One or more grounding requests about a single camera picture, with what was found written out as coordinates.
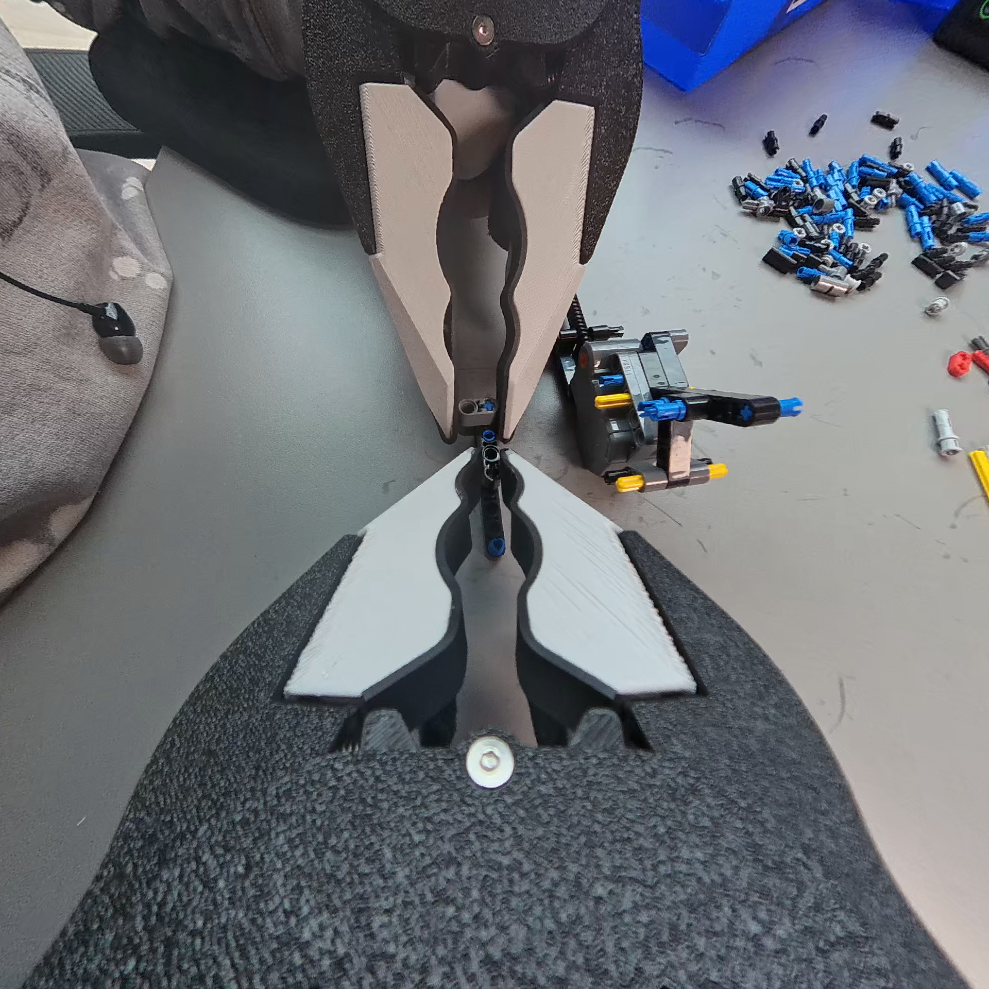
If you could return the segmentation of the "black mesh chair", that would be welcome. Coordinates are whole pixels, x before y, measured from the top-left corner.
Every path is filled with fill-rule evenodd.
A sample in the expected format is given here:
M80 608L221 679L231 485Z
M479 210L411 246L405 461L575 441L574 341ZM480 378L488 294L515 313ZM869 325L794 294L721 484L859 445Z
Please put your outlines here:
M70 141L117 155L149 157L155 151L132 150L149 139L110 106L97 87L85 49L28 48L27 56L52 99Z

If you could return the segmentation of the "person's black pants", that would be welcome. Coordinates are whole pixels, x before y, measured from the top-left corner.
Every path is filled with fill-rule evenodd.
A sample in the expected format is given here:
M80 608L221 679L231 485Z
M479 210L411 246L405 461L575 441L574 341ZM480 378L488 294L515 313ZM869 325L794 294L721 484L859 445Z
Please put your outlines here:
M97 35L89 62L112 109L146 137L277 213L351 225L302 81L268 79L131 17Z

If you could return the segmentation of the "black toy brick beam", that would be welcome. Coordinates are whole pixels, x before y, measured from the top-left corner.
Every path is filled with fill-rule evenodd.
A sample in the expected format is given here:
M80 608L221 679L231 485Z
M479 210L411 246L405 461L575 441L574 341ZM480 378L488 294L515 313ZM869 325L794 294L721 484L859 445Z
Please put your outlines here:
M484 552L491 561L500 560L506 550L501 513L501 447L496 432L485 428L478 435L480 519Z

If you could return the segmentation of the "pile of blue black pins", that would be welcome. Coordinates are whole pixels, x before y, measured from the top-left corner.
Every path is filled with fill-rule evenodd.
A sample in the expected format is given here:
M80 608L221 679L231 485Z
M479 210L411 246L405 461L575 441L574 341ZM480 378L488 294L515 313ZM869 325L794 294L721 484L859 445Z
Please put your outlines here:
M823 166L791 158L767 175L735 175L729 188L745 215L779 223L761 266L825 298L865 293L883 278L888 253L866 236L888 219L902 220L910 266L935 289L987 269L984 189L936 158L920 167L891 155Z

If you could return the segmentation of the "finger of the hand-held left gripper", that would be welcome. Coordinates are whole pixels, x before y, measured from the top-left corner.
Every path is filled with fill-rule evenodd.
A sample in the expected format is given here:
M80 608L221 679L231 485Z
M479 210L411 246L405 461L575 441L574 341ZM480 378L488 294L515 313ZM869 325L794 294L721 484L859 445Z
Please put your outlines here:
M456 436L455 371L444 328L451 290L437 249L454 135L412 86L360 86L375 248L370 263L408 363L445 441Z
M506 150L510 234L498 370L501 439L513 438L584 276L581 261L594 108L553 101Z

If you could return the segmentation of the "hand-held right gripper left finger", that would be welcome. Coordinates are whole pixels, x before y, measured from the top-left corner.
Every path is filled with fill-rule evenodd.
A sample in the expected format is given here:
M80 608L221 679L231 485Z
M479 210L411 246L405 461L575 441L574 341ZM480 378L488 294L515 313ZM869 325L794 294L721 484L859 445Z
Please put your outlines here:
M466 450L361 530L336 591L284 687L287 699L370 700L439 645L453 594L441 575L443 525L462 505Z

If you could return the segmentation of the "person's left forearm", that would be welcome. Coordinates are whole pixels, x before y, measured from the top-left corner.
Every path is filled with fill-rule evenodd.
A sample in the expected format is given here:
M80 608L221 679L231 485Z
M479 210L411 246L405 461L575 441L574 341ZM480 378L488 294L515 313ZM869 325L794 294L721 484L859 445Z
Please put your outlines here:
M303 78L301 1L141 1L162 37L179 33L276 81Z

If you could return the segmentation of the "black box with green print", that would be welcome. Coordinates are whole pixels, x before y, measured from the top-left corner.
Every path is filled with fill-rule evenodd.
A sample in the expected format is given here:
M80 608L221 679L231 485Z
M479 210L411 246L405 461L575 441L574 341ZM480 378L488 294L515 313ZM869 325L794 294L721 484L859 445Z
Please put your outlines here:
M988 70L988 1L957 1L932 35L949 53Z

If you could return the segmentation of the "blue plastic bin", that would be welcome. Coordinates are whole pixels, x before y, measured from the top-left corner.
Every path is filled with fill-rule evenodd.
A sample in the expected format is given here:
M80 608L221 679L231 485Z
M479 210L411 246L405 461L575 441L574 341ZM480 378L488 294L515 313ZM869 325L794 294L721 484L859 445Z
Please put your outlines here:
M868 15L876 24L883 19L903 20L906 14L890 13L902 8L924 31L933 33L958 2L642 2L644 63L679 90L691 92L827 4L843 14L864 11L862 17Z

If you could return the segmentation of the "grey toy brick assembly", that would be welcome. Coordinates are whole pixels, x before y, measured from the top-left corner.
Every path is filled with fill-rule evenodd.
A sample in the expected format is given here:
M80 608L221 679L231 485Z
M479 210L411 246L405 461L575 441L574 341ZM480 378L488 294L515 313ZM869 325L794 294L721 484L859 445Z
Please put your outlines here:
M681 362L681 328L627 337L621 326L587 323L571 302L555 346L567 397L574 403L585 468L619 493L688 488L728 474L695 455L694 427L708 422L754 428L802 414L799 398L692 388Z

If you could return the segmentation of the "person's grey printed sweater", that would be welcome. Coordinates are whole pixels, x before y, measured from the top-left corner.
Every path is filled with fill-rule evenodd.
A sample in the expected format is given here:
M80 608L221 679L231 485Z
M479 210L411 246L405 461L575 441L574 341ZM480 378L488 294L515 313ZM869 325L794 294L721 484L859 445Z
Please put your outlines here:
M135 342L2 282L1 593L87 513L155 368L172 273L129 158L77 151L28 54L1 27L1 268L75 303L116 303Z

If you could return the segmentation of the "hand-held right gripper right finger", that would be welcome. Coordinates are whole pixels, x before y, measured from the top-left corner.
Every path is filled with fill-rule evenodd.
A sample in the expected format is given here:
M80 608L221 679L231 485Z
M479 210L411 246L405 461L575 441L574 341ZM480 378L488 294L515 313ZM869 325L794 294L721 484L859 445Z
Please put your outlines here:
M514 518L533 537L524 610L535 647L609 699L695 694L621 529L517 453L505 464L517 482Z

